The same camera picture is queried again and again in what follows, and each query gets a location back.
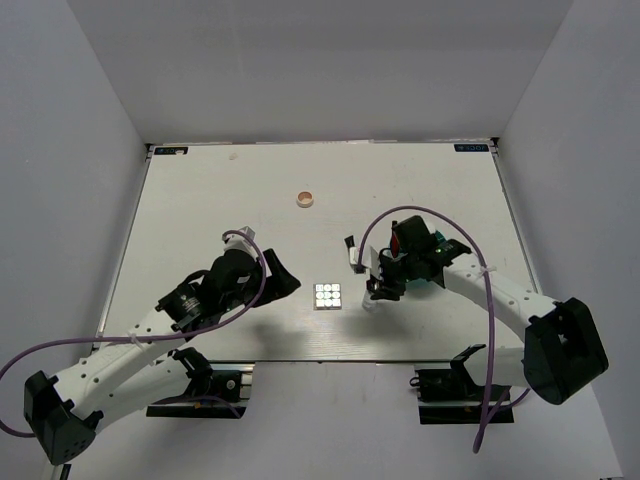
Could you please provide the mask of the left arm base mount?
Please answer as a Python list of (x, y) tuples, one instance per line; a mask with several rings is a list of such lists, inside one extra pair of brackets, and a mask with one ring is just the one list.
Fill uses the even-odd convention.
[(239, 420), (248, 408), (253, 384), (253, 364), (211, 363), (212, 372), (202, 390), (192, 390), (181, 400), (147, 407), (150, 418)]

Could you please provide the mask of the clear bottle black cap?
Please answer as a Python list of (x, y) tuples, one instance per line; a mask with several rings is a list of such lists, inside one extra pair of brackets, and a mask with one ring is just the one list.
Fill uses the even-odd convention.
[(379, 308), (379, 302), (372, 298), (370, 292), (366, 291), (363, 295), (361, 306), (367, 312), (374, 312)]

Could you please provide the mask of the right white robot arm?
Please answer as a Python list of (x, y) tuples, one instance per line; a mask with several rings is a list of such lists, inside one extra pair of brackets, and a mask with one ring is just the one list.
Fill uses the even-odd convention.
[(532, 390), (560, 405), (609, 368), (588, 306), (555, 300), (482, 265), (464, 243), (446, 239), (414, 215), (392, 227), (388, 247), (370, 252), (369, 302), (398, 301), (414, 281), (437, 284), (483, 308), (520, 340), (518, 347), (478, 344), (455, 356), (453, 390), (472, 399), (488, 383)]

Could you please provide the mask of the clear eyeshadow palette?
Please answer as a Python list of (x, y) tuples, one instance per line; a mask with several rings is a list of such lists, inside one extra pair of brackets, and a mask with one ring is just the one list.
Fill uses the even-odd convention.
[(339, 283), (317, 283), (314, 285), (315, 310), (328, 311), (342, 308), (342, 289)]

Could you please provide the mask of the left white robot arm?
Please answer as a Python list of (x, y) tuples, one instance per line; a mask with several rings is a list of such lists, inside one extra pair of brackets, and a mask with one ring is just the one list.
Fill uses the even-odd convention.
[(250, 253), (227, 250), (162, 297), (124, 343), (110, 342), (52, 376), (29, 377), (24, 416), (49, 462), (71, 461), (108, 425), (151, 404), (211, 395), (211, 365), (189, 341), (240, 306), (257, 308), (301, 286), (273, 250), (263, 256), (261, 264)]

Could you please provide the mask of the black squeeze tube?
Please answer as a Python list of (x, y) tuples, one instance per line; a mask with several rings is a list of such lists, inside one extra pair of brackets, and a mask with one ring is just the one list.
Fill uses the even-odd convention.
[(356, 264), (357, 263), (357, 254), (358, 254), (358, 249), (355, 245), (355, 240), (354, 240), (354, 236), (351, 235), (349, 237), (346, 237), (344, 239), (346, 248), (347, 248), (347, 253), (348, 253), (348, 259), (349, 259), (349, 263), (350, 264)]

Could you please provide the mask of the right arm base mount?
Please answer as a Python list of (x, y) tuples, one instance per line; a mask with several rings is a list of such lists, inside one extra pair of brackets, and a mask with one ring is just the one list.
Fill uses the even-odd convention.
[(485, 349), (484, 344), (467, 347), (453, 359), (414, 367), (409, 385), (418, 401), (421, 425), (478, 425), (484, 380), (477, 385), (464, 369), (464, 362)]

